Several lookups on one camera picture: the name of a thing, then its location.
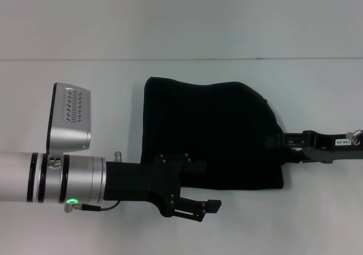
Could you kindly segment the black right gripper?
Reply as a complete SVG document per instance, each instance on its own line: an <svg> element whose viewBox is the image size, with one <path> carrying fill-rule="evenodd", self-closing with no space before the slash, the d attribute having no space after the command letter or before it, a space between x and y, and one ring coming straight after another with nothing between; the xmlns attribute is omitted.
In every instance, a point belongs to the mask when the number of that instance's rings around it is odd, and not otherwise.
<svg viewBox="0 0 363 255"><path fill-rule="evenodd" d="M310 130L280 133L267 137L265 148L286 148L282 150L282 159L286 163L331 164L335 160L362 160L362 130L334 135Z"/></svg>

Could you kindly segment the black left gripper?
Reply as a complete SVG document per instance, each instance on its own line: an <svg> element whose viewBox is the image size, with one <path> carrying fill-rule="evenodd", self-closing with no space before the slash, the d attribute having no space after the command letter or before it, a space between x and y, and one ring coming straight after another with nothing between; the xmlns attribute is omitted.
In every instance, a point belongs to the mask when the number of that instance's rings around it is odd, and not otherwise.
<svg viewBox="0 0 363 255"><path fill-rule="evenodd" d="M205 172L207 162L189 154L157 155L150 164L106 162L103 200L148 202L163 217L202 222L206 214L216 214L221 200L195 201L180 197L181 172Z"/></svg>

